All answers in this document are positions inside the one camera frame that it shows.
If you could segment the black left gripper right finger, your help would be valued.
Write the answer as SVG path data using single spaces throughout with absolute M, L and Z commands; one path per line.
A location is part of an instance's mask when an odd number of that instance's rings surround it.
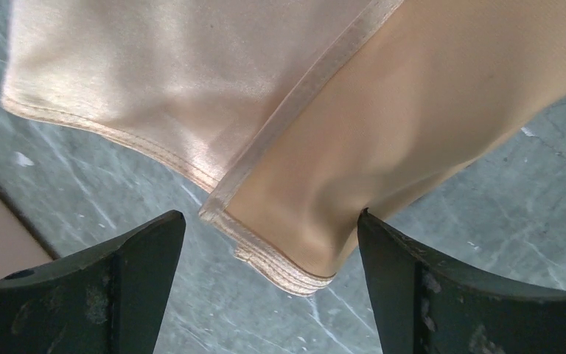
M 566 353 L 566 291 L 476 268 L 367 210 L 357 238 L 384 353 Z

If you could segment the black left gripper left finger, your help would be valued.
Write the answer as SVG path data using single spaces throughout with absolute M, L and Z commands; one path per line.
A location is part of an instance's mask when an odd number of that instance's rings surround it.
M 0 279 L 0 353 L 152 353 L 185 229 L 172 210 Z

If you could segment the orange cloth napkin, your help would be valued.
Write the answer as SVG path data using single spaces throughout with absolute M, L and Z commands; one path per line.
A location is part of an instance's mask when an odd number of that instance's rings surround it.
M 566 1 L 13 1 L 3 108 L 209 194 L 282 290 L 566 95 Z

